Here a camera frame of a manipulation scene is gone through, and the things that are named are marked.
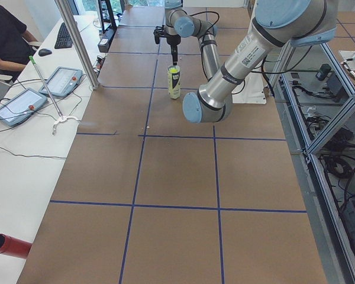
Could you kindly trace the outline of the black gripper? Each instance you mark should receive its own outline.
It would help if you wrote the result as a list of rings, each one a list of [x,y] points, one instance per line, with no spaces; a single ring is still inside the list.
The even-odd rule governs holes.
[[[180,35],[170,35],[168,34],[166,37],[167,44],[171,48],[171,55],[172,55],[172,63],[174,66],[178,64],[178,45],[181,43],[181,36]]]

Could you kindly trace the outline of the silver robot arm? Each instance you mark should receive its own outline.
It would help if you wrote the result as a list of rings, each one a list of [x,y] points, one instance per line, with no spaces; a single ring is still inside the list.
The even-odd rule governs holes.
[[[257,1],[245,38],[219,63],[214,25],[188,15],[182,1],[165,1],[169,35],[197,37],[209,79],[183,99],[183,113],[192,123],[218,122],[228,117],[232,92],[275,47],[326,43],[335,36],[338,1]]]

